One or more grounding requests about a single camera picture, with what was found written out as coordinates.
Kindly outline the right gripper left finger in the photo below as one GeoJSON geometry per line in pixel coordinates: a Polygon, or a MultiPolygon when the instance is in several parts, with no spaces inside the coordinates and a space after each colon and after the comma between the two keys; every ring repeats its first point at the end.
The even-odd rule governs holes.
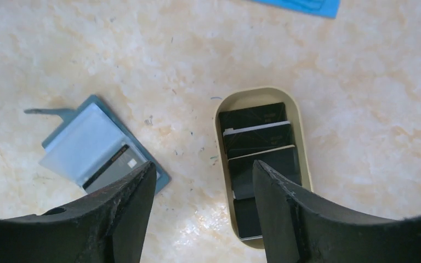
{"type": "Polygon", "coordinates": [[[149,161],[42,215],[0,219],[0,262],[139,262],[155,188],[149,161]]]}

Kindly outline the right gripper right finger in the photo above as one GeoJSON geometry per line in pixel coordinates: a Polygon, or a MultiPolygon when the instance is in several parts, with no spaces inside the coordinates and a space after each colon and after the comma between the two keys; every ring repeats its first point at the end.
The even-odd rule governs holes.
{"type": "Polygon", "coordinates": [[[268,262],[421,262],[421,215],[393,220],[352,210],[262,161],[253,182],[268,262]]]}

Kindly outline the grey credit card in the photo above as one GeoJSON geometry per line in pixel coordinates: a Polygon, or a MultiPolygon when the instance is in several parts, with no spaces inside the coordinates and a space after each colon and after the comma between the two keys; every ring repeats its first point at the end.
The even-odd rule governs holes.
{"type": "Polygon", "coordinates": [[[83,183],[86,193],[95,192],[132,172],[146,159],[128,144],[122,144],[94,174],[83,183]]]}

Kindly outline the blue card holder wallet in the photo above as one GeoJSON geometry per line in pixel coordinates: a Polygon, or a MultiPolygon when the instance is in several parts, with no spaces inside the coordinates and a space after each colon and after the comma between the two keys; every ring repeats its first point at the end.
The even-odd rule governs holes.
{"type": "Polygon", "coordinates": [[[169,174],[159,162],[97,95],[89,96],[76,109],[30,108],[24,113],[57,115],[62,119],[62,123],[42,142],[45,155],[39,164],[81,188],[122,144],[130,145],[146,162],[155,164],[156,193],[170,182],[169,174]]]}

